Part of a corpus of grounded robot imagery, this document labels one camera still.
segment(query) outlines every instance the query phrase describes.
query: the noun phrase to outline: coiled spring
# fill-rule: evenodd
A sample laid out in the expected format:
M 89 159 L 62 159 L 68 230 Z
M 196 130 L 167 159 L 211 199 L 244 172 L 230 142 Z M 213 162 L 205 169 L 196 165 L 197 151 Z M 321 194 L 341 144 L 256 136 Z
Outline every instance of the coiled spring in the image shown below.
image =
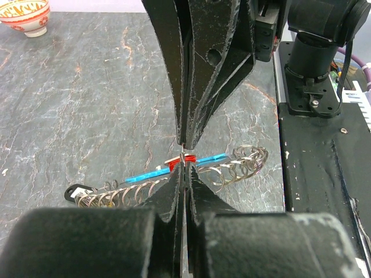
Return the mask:
M 212 185 L 220 187 L 217 193 L 226 185 L 256 175 L 267 161 L 268 151 L 261 147 L 241 145 L 233 149 L 231 159 L 225 163 L 198 168 L 199 173 L 205 173 Z M 155 192 L 155 188 L 167 180 L 167 177 L 163 177 L 126 188 L 119 188 L 125 183 L 119 184 L 116 180 L 112 184 L 105 182 L 100 189 L 77 194 L 75 202 L 79 207 L 136 206 L 146 199 L 145 196 L 150 197 Z

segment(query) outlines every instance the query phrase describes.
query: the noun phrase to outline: ceramic bowl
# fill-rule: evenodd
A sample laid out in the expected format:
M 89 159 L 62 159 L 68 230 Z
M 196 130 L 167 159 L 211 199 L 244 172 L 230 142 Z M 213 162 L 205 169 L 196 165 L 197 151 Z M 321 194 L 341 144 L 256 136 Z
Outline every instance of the ceramic bowl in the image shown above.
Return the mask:
M 0 21 L 30 38 L 45 34 L 49 19 L 48 0 L 16 0 L 0 5 Z

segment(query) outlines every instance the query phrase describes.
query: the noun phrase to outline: metal ring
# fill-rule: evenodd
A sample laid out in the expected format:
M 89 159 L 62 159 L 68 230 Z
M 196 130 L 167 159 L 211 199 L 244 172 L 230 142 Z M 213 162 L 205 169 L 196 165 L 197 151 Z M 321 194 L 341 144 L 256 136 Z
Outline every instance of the metal ring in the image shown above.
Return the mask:
M 148 197 L 152 196 L 152 190 L 154 189 L 156 184 L 159 184 L 160 182 L 166 181 L 168 178 L 160 178 L 159 180 L 156 180 L 150 187 L 150 190 L 148 191 Z

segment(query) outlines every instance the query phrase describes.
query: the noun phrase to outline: purple cable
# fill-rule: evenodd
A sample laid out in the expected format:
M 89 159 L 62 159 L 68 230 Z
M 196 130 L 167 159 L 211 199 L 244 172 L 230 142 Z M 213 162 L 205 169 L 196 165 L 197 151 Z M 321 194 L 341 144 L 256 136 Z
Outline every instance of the purple cable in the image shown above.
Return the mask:
M 345 55 L 345 49 L 339 47 L 337 51 Z M 355 61 L 363 69 L 367 80 L 367 91 L 371 92 L 371 71 L 369 67 L 356 55 L 352 54 L 352 60 Z

